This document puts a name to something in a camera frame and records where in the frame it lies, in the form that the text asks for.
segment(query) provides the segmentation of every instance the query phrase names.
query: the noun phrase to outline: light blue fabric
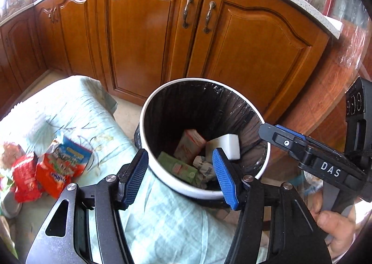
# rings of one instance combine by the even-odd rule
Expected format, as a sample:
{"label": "light blue fabric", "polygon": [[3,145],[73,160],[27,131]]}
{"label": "light blue fabric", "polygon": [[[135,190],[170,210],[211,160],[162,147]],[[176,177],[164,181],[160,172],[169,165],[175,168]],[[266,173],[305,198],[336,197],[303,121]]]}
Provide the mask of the light blue fabric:
{"label": "light blue fabric", "polygon": [[[93,158],[80,186],[99,182],[115,174],[136,154],[132,141],[125,136],[112,114],[116,102],[91,78],[73,76],[56,82],[21,105],[25,116],[35,104],[46,116],[41,128],[31,136],[17,135],[26,152],[43,154],[56,131],[93,150]],[[12,112],[0,122],[2,135],[13,135],[16,120]],[[16,218],[16,248],[24,263],[29,248],[55,200],[43,196],[25,203]],[[172,191],[148,170],[137,198],[120,213],[126,239],[136,264],[141,263],[223,263],[235,227],[215,219],[204,208]],[[94,260],[100,262],[94,214],[90,215]]]}

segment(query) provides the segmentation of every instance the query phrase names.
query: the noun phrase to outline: blue rubber pad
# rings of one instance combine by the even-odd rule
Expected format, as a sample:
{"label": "blue rubber pad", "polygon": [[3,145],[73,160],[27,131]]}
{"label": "blue rubber pad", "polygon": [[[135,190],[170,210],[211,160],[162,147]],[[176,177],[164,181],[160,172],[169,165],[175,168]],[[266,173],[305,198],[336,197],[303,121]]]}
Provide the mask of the blue rubber pad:
{"label": "blue rubber pad", "polygon": [[306,136],[305,136],[305,135],[300,134],[300,133],[298,133],[298,132],[295,132],[295,131],[293,131],[293,130],[291,130],[291,129],[289,129],[289,128],[286,128],[286,127],[284,127],[284,126],[282,126],[282,125],[277,124],[277,125],[275,125],[275,127],[280,128],[280,129],[282,129],[283,131],[286,131],[286,132],[288,132],[288,133],[290,133],[290,134],[292,134],[292,135],[295,135],[295,136],[299,137],[299,138],[302,139],[302,140],[306,140]]}
{"label": "blue rubber pad", "polygon": [[213,151],[212,162],[226,203],[230,205],[232,210],[237,210],[239,205],[237,187],[224,164],[224,159],[217,149]]}
{"label": "blue rubber pad", "polygon": [[140,189],[143,177],[148,167],[148,153],[144,152],[135,167],[133,174],[125,184],[124,198],[122,203],[126,206],[133,204],[138,190]]}

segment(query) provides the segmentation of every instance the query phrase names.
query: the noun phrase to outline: trash can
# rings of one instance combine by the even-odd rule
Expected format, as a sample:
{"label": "trash can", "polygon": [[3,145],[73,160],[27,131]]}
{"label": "trash can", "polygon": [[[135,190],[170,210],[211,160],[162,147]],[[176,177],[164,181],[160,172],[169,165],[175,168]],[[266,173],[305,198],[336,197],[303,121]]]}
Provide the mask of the trash can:
{"label": "trash can", "polygon": [[223,199],[216,188],[200,189],[168,173],[157,161],[161,151],[173,155],[185,129],[196,129],[207,141],[224,134],[239,136],[240,159],[234,161],[244,175],[262,176],[269,161],[270,144],[258,135],[261,114],[242,94],[225,84],[202,78],[183,78],[157,88],[145,102],[135,144],[148,151],[149,167],[173,190],[191,198]]}

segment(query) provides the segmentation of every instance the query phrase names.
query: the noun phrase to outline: blue gripper pad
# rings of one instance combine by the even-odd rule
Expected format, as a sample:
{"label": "blue gripper pad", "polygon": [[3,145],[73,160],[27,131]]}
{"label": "blue gripper pad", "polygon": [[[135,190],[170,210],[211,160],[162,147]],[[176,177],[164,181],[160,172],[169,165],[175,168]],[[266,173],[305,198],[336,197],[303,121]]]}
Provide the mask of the blue gripper pad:
{"label": "blue gripper pad", "polygon": [[147,167],[148,153],[144,149],[140,149],[119,180],[118,196],[124,208],[133,204]]}
{"label": "blue gripper pad", "polygon": [[238,197],[241,191],[241,178],[238,177],[222,148],[213,151],[212,163],[226,203],[230,205],[232,210],[237,210],[239,208]]}
{"label": "blue gripper pad", "polygon": [[286,128],[286,127],[284,127],[284,126],[282,126],[282,125],[277,124],[277,125],[275,125],[275,127],[280,128],[280,129],[282,129],[283,131],[286,131],[286,132],[288,132],[288,133],[290,133],[290,134],[292,134],[292,135],[295,135],[295,136],[299,137],[299,138],[302,139],[302,140],[306,140],[306,136],[305,136],[305,135],[300,134],[300,133],[298,133],[298,132],[295,132],[295,131],[293,131],[293,130],[291,130],[291,129],[289,129],[289,128]]}

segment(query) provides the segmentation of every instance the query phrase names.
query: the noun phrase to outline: black trash bag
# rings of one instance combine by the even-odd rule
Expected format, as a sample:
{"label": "black trash bag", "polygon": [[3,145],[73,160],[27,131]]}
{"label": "black trash bag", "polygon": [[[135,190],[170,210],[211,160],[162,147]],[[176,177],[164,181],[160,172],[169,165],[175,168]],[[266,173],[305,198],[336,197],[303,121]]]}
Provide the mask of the black trash bag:
{"label": "black trash bag", "polygon": [[[160,90],[144,114],[148,145],[157,158],[173,155],[185,129],[196,129],[207,141],[237,134],[242,174],[257,175],[264,164],[267,142],[258,135],[261,121],[250,105],[229,89],[208,81],[182,81]],[[140,127],[134,134],[141,147]]]}

